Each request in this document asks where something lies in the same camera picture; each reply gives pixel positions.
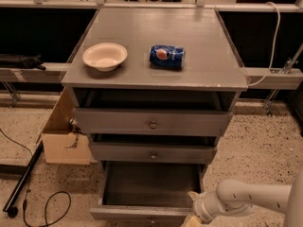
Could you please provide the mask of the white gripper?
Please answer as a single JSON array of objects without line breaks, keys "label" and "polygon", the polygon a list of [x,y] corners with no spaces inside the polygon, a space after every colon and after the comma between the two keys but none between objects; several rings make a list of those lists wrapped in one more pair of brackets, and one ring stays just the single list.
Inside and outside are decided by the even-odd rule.
[{"label": "white gripper", "polygon": [[219,199],[215,191],[203,193],[188,191],[187,194],[193,201],[192,209],[196,216],[188,215],[181,227],[202,227],[202,221],[210,222],[219,213]]}]

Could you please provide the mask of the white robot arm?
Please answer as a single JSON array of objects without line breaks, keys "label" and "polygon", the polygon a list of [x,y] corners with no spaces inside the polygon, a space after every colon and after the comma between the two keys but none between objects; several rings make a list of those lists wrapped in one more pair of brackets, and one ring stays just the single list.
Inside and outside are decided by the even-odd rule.
[{"label": "white robot arm", "polygon": [[188,194],[192,212],[181,227],[202,227],[203,222],[218,216],[248,216],[255,205],[282,213],[283,227],[303,227],[303,168],[291,185],[249,184],[227,179],[219,182],[213,191]]}]

